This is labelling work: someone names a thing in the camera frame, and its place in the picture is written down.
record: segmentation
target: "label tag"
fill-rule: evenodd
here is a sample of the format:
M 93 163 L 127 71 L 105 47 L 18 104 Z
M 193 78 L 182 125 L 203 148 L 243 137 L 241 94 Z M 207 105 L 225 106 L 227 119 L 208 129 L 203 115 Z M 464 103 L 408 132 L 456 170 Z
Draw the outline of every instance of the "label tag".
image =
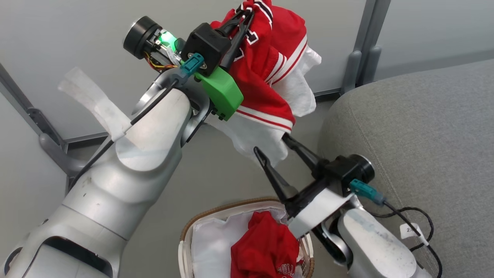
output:
M 418 224 L 412 223 L 412 225 L 420 233 L 420 236 L 418 237 L 420 239 L 420 241 L 422 241 L 422 243 L 425 246 L 428 246 L 429 243 L 427 242 L 427 240 L 425 240 L 424 233 L 422 233 Z M 417 234 L 415 234 L 415 232 L 406 223 L 400 226 L 400 235 L 401 235 L 402 239 L 407 238 L 407 237 L 411 237 L 411 236 L 417 236 Z

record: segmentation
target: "white stripe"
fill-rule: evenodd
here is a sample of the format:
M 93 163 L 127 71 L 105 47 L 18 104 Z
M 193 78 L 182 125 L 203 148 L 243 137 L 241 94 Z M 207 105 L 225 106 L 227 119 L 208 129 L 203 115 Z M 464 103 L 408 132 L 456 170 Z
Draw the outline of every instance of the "white stripe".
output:
M 300 61 L 300 59 L 301 59 L 301 58 L 302 58 L 302 56 L 304 55 L 303 53 L 305 52 L 305 50 L 306 50 L 306 49 L 307 49 L 306 47 L 304 47 L 304 48 L 302 49 L 302 53 L 300 54 L 300 56 L 298 56 L 298 57 L 297 57 L 297 58 L 298 58 L 298 60 L 295 62 L 295 64 L 293 65 L 293 67 L 291 67 L 291 68 L 285 68 L 285 69 L 284 69 L 284 70 L 287 70 L 287 69 L 289 70 L 288 72 L 286 72 L 286 73 L 285 73 L 285 75 L 284 75 L 284 76 L 283 76 L 283 75 L 282 75 L 282 76 L 280 76 L 277 80 L 274 80 L 274 78 L 273 78 L 273 79 L 271 80 L 271 82 L 272 82 L 272 83 L 277 83 L 277 82 L 279 82 L 279 81 L 283 80 L 284 78 L 286 78 L 288 75 L 290 75 L 290 73 L 291 73 L 291 72 L 292 72 L 292 71 L 293 71 L 293 70 L 297 67 L 298 62 Z
M 296 63 L 297 62 L 297 58 L 299 56 L 301 57 L 301 53 L 304 51 L 304 46 L 305 46 L 306 42 L 307 42 L 307 35 L 304 36 L 304 38 L 299 43 L 299 45 L 297 46 L 297 48 L 295 49 L 295 51 L 291 54 L 290 58 L 288 58 L 287 62 L 285 63 L 285 65 L 283 67 L 283 69 L 281 69 L 273 77 L 274 82 L 278 81 L 278 79 L 280 79 L 280 77 L 283 76 L 283 74 L 285 74 L 285 72 L 287 72 L 288 69 L 290 69 L 290 67 L 293 65 L 293 63 Z
M 287 58 L 286 58 L 285 56 L 283 56 L 283 63 L 281 64 L 281 67 L 279 67 L 279 69 L 277 69 L 277 70 L 275 71 L 275 73 L 279 73 L 279 72 L 281 71 L 281 69 L 285 66 L 286 62 L 287 62 Z M 273 82 L 274 77 L 275 77 L 275 76 L 271 76 L 271 78 L 270 78 L 270 79 L 268 79 L 267 83 L 272 83 L 272 82 Z
M 245 113 L 248 113 L 248 114 L 251 114 L 251 115 L 254 115 L 254 116 L 262 118 L 262 119 L 266 119 L 267 121 L 270 121 L 273 123 L 287 126 L 288 128 L 293 127 L 293 123 L 290 120 L 287 120 L 287 119 L 282 118 L 282 117 L 273 116 L 273 115 L 270 115 L 270 114 L 267 114 L 267 113 L 264 113 L 261 111 L 257 111 L 257 110 L 254 110 L 254 109 L 251 109 L 251 108 L 248 108 L 245 106 L 240 106 L 238 108 L 238 110 L 245 112 Z
M 241 9 L 241 10 L 245 10 L 245 9 L 244 9 L 244 3 L 242 3 L 242 4 L 241 4 L 240 9 Z M 247 7 L 247 10 L 252 11 L 252 7 Z
M 269 26 L 271 26 L 271 30 L 272 30 L 273 29 L 273 21 L 271 21 L 271 18 L 269 17 L 268 13 L 263 8 L 261 8 L 261 5 L 259 5 L 257 3 L 255 3 L 254 5 L 258 6 L 259 9 L 264 13 L 264 15 L 266 15 L 266 18 L 269 21 Z
M 236 115 L 239 115 L 241 117 L 244 117 L 246 119 L 249 119 L 251 121 L 254 121 L 256 123 L 260 123 L 260 124 L 263 124 L 265 126 L 268 126 L 270 128 L 273 128 L 273 129 L 277 129 L 277 130 L 281 130 L 281 131 L 284 131 L 284 132 L 287 132 L 287 133 L 291 133 L 291 130 L 290 129 L 286 129 L 284 127 L 280 127 L 280 126 L 277 126 L 277 125 L 273 125 L 271 123 L 267 123 L 267 122 L 264 122 L 264 121 L 261 121 L 259 119 L 256 119 L 256 118 L 252 118 L 252 117 L 249 117 L 248 115 L 245 115 L 245 114 L 242 114 L 242 113 L 239 113 L 239 112 L 235 112 Z
M 264 80 L 264 82 L 268 82 L 268 80 L 275 74 L 275 72 L 278 69 L 280 69 L 281 67 L 283 67 L 283 62 L 284 61 L 285 61 L 285 58 L 283 57 L 283 55 L 281 53 L 278 53 L 278 61 L 276 62 L 276 65 L 273 67 L 273 70 L 268 75 L 268 77 L 266 78 L 266 80 Z

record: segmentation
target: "white fabric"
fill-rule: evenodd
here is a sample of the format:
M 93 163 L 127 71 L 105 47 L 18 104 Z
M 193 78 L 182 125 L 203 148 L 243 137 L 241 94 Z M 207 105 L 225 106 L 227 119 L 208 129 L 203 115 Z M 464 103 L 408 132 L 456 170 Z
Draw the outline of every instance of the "white fabric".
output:
M 272 85 L 272 88 L 288 102 L 295 117 L 305 116 L 316 109 L 314 93 L 305 81 L 304 75 L 320 63 L 319 54 L 307 46 L 294 69 L 285 78 Z
M 272 88 L 289 104 L 294 116 L 301 117 L 316 109 L 316 100 L 304 75 L 315 65 L 321 63 L 321 57 L 309 46 L 292 71 L 282 80 L 274 83 Z M 261 121 L 253 121 L 236 112 L 228 121 L 220 121 L 217 116 L 210 115 L 206 123 L 226 134 L 233 142 L 235 149 L 242 155 L 257 163 L 254 147 L 258 146 L 276 166 L 288 155 L 286 145 L 281 137 L 286 129 Z
M 286 221 L 287 213 L 283 209 L 268 210 L 277 222 Z M 194 225 L 191 242 L 194 278 L 230 278 L 230 249 L 247 232 L 252 214 L 253 211 L 243 212 L 226 221 L 212 218 Z
M 303 278 L 303 271 L 301 266 L 296 266 L 295 267 L 295 274 L 293 275 L 293 278 Z
M 130 128 L 130 119 L 80 68 L 69 71 L 58 89 L 84 105 L 110 134 L 113 142 L 122 138 Z

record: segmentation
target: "red clothing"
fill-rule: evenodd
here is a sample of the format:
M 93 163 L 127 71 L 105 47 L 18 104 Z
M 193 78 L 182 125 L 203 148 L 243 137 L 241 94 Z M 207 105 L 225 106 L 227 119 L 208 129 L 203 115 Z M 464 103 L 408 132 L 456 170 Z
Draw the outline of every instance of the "red clothing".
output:
M 295 118 L 288 103 L 271 88 L 295 67 L 307 46 L 305 21 L 271 0 L 247 0 L 239 9 L 254 10 L 254 19 L 242 42 L 230 74 L 244 95 L 243 117 L 290 132 Z M 236 11 L 230 10 L 220 27 Z
M 297 239 L 271 213 L 254 212 L 248 231 L 232 246 L 231 278 L 290 278 L 299 252 Z

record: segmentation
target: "gray sofa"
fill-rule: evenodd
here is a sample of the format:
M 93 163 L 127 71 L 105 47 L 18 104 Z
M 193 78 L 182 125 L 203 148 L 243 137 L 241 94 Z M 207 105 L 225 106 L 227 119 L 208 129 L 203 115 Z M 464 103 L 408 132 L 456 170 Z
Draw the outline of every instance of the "gray sofa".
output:
M 391 204 L 426 211 L 444 277 L 494 277 L 494 60 L 402 75 L 346 93 L 329 110 L 319 153 L 331 160 L 367 157 L 376 169 L 370 184 Z M 425 217 L 406 215 L 428 235 Z M 382 223 L 399 235 L 403 222 L 392 217 Z M 419 243 L 407 240 L 409 247 Z M 414 254 L 437 274 L 427 249 Z

